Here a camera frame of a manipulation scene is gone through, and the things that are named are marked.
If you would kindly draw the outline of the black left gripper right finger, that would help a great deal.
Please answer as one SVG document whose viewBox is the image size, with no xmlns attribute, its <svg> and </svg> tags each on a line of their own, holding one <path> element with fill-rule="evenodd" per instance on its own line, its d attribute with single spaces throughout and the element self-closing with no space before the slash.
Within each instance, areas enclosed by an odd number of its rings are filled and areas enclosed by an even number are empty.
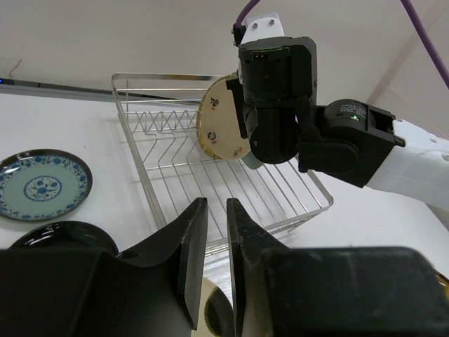
<svg viewBox="0 0 449 337">
<path fill-rule="evenodd" d="M 447 336 L 448 299 L 419 252 L 294 249 L 227 200 L 237 336 Z"/>
</svg>

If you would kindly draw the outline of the cream floral round plate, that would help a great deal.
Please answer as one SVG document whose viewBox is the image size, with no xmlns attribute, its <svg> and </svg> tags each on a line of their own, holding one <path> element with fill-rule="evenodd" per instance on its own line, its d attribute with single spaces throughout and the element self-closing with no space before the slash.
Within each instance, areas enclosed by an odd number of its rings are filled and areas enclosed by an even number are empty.
<svg viewBox="0 0 449 337">
<path fill-rule="evenodd" d="M 248 140 L 241 137 L 232 91 L 227 81 L 232 73 L 215 81 L 204 94 L 196 114 L 199 146 L 212 159 L 237 160 L 250 152 Z"/>
</svg>

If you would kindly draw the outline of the cream plate black patch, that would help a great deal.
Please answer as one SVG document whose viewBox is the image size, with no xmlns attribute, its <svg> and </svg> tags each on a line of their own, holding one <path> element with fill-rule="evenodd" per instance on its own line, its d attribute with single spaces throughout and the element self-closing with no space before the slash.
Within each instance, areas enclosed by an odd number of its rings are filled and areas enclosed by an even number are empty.
<svg viewBox="0 0 449 337">
<path fill-rule="evenodd" d="M 205 277 L 201 287 L 198 328 L 192 336 L 235 336 L 234 312 L 228 297 Z"/>
</svg>

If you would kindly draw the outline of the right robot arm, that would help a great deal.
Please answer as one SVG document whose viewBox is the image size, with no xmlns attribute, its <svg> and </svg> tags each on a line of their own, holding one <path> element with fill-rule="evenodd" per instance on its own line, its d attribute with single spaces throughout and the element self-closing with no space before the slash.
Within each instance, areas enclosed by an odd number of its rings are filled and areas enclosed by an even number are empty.
<svg viewBox="0 0 449 337">
<path fill-rule="evenodd" d="M 266 164 L 296 159 L 357 187 L 448 209 L 448 141 L 353 99 L 318 105 L 316 44 L 269 37 L 238 45 L 234 96 L 241 136 Z"/>
</svg>

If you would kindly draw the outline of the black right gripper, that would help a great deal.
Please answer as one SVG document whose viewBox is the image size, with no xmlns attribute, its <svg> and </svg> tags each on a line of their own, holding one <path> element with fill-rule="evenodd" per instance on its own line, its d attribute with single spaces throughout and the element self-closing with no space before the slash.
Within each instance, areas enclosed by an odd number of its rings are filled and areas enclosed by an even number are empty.
<svg viewBox="0 0 449 337">
<path fill-rule="evenodd" d="M 316 44 L 309 37 L 271 37 L 239 46 L 232 91 L 241 137 L 265 164 L 281 164 L 316 142 Z"/>
</svg>

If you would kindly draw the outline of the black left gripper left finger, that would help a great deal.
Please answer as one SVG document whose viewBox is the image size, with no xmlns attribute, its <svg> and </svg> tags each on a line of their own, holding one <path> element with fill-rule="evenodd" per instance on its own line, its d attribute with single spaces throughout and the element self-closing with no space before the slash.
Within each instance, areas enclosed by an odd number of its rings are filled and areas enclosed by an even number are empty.
<svg viewBox="0 0 449 337">
<path fill-rule="evenodd" d="M 113 256 L 93 248 L 1 252 L 2 336 L 189 336 L 197 328 L 208 203 Z"/>
</svg>

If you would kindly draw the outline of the light green divided tray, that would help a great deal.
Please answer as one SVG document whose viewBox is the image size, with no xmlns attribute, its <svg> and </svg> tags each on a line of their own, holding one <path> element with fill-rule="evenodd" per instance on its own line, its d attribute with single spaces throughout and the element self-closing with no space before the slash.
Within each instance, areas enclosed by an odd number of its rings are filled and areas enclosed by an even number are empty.
<svg viewBox="0 0 449 337">
<path fill-rule="evenodd" d="M 242 161 L 251 170 L 257 170 L 264 165 L 252 152 L 249 152 Z"/>
</svg>

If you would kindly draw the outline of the black round plate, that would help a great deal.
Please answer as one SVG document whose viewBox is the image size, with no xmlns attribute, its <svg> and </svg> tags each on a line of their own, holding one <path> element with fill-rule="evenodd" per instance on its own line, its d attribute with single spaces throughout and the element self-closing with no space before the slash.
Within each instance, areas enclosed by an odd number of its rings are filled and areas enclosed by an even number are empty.
<svg viewBox="0 0 449 337">
<path fill-rule="evenodd" d="M 119 254 L 112 237 L 103 229 L 82 221 L 57 221 L 38 227 L 16 240 L 9 249 L 93 248 Z"/>
</svg>

